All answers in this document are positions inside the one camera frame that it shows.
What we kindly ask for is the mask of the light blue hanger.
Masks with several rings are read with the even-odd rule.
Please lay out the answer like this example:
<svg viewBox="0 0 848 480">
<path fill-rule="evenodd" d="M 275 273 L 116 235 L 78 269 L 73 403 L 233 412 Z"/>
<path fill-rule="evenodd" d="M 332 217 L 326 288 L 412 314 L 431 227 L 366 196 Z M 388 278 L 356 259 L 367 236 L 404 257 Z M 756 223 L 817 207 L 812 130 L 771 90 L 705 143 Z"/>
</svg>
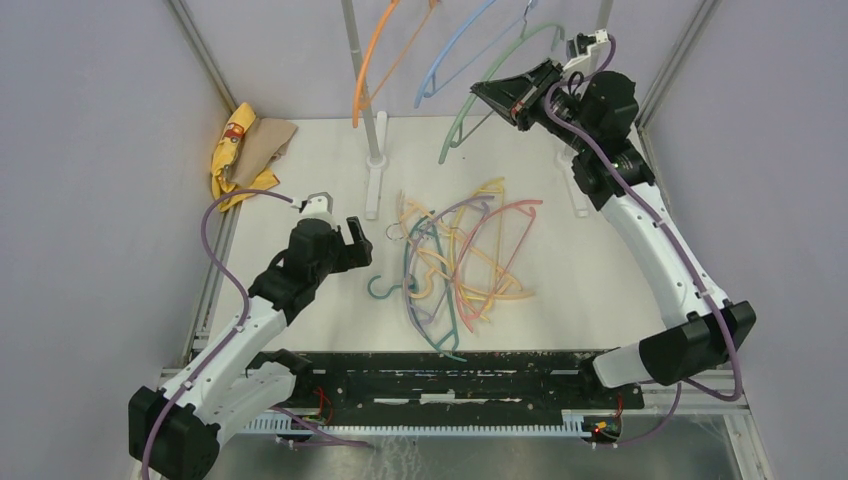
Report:
<svg viewBox="0 0 848 480">
<path fill-rule="evenodd" d="M 502 40 L 523 31 L 541 1 L 481 1 L 447 38 L 426 70 L 413 100 L 419 109 Z"/>
</svg>

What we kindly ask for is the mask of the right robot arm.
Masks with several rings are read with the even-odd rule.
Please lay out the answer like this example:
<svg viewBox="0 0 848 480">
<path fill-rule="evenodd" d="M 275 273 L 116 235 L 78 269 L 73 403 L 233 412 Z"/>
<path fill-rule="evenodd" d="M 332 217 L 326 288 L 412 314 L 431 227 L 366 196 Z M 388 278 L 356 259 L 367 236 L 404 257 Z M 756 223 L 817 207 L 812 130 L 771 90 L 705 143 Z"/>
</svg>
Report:
<svg viewBox="0 0 848 480">
<path fill-rule="evenodd" d="M 673 222 L 654 172 L 629 138 L 639 112 L 635 84 L 616 71 L 582 82 L 546 60 L 512 77 L 480 81 L 471 94 L 519 131 L 539 125 L 571 147 L 574 180 L 618 232 L 649 283 L 663 331 L 599 354 L 580 367 L 580 400 L 591 408 L 612 401 L 618 387 L 682 382 L 709 395 L 718 391 L 696 375 L 729 364 L 740 397 L 739 349 L 756 322 L 747 301 L 735 302 L 710 277 Z"/>
</svg>

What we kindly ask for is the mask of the pink red hanger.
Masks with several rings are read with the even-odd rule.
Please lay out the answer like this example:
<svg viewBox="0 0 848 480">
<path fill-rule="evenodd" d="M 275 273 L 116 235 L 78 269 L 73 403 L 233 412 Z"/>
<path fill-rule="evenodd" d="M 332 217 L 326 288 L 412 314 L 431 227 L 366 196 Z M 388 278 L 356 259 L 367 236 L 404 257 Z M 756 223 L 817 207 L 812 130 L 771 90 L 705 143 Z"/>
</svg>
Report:
<svg viewBox="0 0 848 480">
<path fill-rule="evenodd" d="M 543 205 L 540 199 L 523 199 L 504 203 L 495 208 L 494 214 L 481 226 L 478 223 L 462 238 L 460 249 L 455 255 L 462 260 L 458 268 L 458 285 L 454 287 L 455 304 L 460 320 L 468 332 L 473 333 L 478 321 L 487 322 L 489 312 L 497 302 L 524 300 L 534 296 L 532 290 L 513 273 L 512 267 L 521 251 L 529 233 L 536 223 L 537 208 Z M 518 237 L 513 242 L 512 250 L 505 259 L 501 258 L 504 234 L 506 233 L 506 217 L 517 214 L 523 218 L 519 225 Z M 493 231 L 494 251 L 488 253 L 476 246 L 482 235 Z M 466 281 L 466 264 L 480 261 L 487 269 L 488 283 L 486 286 L 472 286 Z"/>
</svg>

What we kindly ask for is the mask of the yellow hanger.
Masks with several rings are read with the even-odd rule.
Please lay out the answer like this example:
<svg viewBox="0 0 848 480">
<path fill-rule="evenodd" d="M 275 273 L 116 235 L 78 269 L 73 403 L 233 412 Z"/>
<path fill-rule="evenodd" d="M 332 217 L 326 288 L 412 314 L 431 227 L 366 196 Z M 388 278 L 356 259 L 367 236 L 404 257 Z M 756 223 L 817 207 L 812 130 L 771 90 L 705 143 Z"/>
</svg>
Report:
<svg viewBox="0 0 848 480">
<path fill-rule="evenodd" d="M 509 203 L 506 179 L 495 177 L 481 184 L 476 196 L 491 196 L 494 205 L 482 213 L 477 223 L 464 228 L 469 206 L 459 208 L 448 223 L 448 266 L 451 274 L 449 292 L 453 294 L 462 323 L 473 331 L 477 320 L 487 322 L 488 312 L 501 300 L 523 300 L 534 295 L 524 288 L 513 273 L 519 252 L 534 226 L 540 200 L 518 200 Z M 480 262 L 486 268 L 487 283 L 473 286 L 464 279 L 465 261 Z"/>
</svg>

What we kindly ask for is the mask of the orange hanger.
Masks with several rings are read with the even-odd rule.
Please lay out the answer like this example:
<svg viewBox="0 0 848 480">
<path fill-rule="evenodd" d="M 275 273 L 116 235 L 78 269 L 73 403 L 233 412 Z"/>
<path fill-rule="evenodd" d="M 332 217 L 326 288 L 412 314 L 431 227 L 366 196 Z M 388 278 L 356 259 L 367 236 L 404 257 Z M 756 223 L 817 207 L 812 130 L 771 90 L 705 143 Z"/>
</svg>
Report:
<svg viewBox="0 0 848 480">
<path fill-rule="evenodd" d="M 368 86 L 368 76 L 369 70 L 372 65 L 373 58 L 375 56 L 375 52 L 377 51 L 381 40 L 385 37 L 384 32 L 388 26 L 388 24 L 396 17 L 396 12 L 398 8 L 403 4 L 403 1 L 392 0 L 389 1 L 386 5 L 386 8 L 383 10 L 379 20 L 376 23 L 376 26 L 370 36 L 367 47 L 364 51 L 364 75 L 366 77 L 365 81 L 367 82 L 368 94 L 364 98 L 366 105 L 372 105 L 377 95 L 381 92 L 386 82 L 392 77 L 395 70 L 401 64 L 401 62 L 407 57 L 409 50 L 416 43 L 418 37 L 420 36 L 424 27 L 428 24 L 430 18 L 433 13 L 439 8 L 441 5 L 441 1 L 439 0 L 429 0 L 422 1 L 424 5 L 424 14 L 420 20 L 414 21 L 411 30 L 411 34 L 409 38 L 402 44 L 402 48 L 399 50 L 398 55 L 395 57 L 393 63 L 390 65 L 388 70 L 385 72 L 383 77 L 378 82 L 377 86 L 370 90 Z M 351 107 L 351 125 L 354 129 L 357 129 L 360 124 L 357 121 L 352 119 L 352 114 L 354 110 L 354 93 L 352 99 L 352 107 Z"/>
</svg>

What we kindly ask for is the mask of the purple hanger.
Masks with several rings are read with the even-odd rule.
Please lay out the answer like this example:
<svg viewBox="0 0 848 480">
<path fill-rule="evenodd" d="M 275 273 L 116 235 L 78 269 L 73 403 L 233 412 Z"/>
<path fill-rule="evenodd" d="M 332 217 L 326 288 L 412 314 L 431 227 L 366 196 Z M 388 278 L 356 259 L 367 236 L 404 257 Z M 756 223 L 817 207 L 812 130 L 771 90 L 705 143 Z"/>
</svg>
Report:
<svg viewBox="0 0 848 480">
<path fill-rule="evenodd" d="M 406 313 L 412 325 L 425 339 L 429 339 L 425 327 L 434 321 L 438 315 L 438 310 L 445 301 L 448 302 L 449 308 L 452 311 L 451 330 L 447 336 L 459 338 L 453 288 L 458 285 L 458 268 L 461 266 L 462 260 L 457 256 L 455 265 L 451 267 L 449 260 L 452 259 L 452 256 L 443 257 L 439 250 L 435 253 L 430 253 L 429 250 L 424 251 L 420 247 L 420 244 L 429 238 L 438 241 L 440 230 L 442 229 L 442 218 L 451 213 L 459 215 L 459 211 L 465 208 L 472 208 L 481 212 L 481 218 L 476 227 L 481 226 L 494 214 L 494 211 L 490 209 L 489 205 L 493 200 L 493 195 L 475 195 L 457 202 L 440 213 L 433 213 L 414 203 L 412 200 L 406 200 L 403 195 L 399 197 L 400 205 L 409 204 L 406 210 L 399 211 L 398 217 L 398 225 L 402 228 L 403 240 L 405 242 L 403 280 L 400 286 L 403 290 Z M 421 283 L 415 277 L 414 270 L 418 258 L 424 258 L 426 256 L 435 256 L 439 264 L 428 270 L 424 278 L 425 288 L 422 289 Z M 420 308 L 415 303 L 415 300 L 425 298 L 429 295 L 429 291 L 433 288 L 431 281 L 433 274 L 438 274 L 444 281 L 445 286 L 434 310 L 428 311 Z"/>
</svg>

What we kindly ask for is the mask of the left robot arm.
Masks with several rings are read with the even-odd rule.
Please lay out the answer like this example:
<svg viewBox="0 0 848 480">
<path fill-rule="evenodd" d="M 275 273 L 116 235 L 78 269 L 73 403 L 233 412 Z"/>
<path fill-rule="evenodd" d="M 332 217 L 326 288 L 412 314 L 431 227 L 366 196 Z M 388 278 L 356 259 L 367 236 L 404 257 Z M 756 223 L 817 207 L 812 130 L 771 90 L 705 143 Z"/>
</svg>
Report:
<svg viewBox="0 0 848 480">
<path fill-rule="evenodd" d="M 323 217 L 304 218 L 286 249 L 247 289 L 247 309 L 226 332 L 156 390 L 139 388 L 128 404 L 129 454 L 166 479 L 202 479 L 220 451 L 249 422 L 285 401 L 293 407 L 313 397 L 306 362 L 294 354 L 251 362 L 315 300 L 331 274 L 371 264 L 373 245 L 358 217 L 347 218 L 352 236 Z"/>
</svg>

